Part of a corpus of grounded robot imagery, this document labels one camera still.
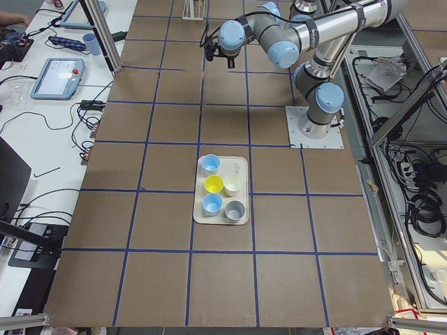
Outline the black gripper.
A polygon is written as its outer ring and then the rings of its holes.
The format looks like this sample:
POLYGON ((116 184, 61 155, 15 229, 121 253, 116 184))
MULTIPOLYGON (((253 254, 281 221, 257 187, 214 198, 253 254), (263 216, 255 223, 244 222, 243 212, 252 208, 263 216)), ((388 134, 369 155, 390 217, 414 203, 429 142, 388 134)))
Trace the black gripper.
POLYGON ((241 48, 236 50, 225 50, 222 47, 218 47, 218 57, 225 58, 227 60, 228 68, 235 67, 235 58, 240 54, 241 48))

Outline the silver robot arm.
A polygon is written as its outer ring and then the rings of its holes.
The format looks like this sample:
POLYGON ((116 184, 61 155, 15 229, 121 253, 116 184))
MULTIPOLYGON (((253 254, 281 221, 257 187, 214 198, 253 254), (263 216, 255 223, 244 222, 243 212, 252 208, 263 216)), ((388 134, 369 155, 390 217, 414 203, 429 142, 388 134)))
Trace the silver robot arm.
POLYGON ((205 39, 208 60, 225 57, 228 67, 242 46, 257 41, 277 68, 287 69, 301 53, 313 57, 294 72, 294 83, 309 107, 298 121, 300 132, 311 139, 324 138, 332 119, 344 102, 342 89, 330 81, 337 62, 343 58, 356 34, 367 27, 379 27, 396 18, 406 1, 359 1, 321 17, 291 16, 284 19, 272 2, 253 12, 224 22, 216 38, 205 39))

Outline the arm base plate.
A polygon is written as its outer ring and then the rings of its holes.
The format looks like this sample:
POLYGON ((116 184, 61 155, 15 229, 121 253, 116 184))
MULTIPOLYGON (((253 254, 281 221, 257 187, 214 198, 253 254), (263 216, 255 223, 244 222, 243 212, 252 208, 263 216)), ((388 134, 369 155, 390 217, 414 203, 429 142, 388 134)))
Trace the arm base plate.
POLYGON ((291 148, 296 149, 344 149, 341 126, 337 115, 327 125, 313 124, 307 115, 307 106, 286 106, 288 138, 291 148))

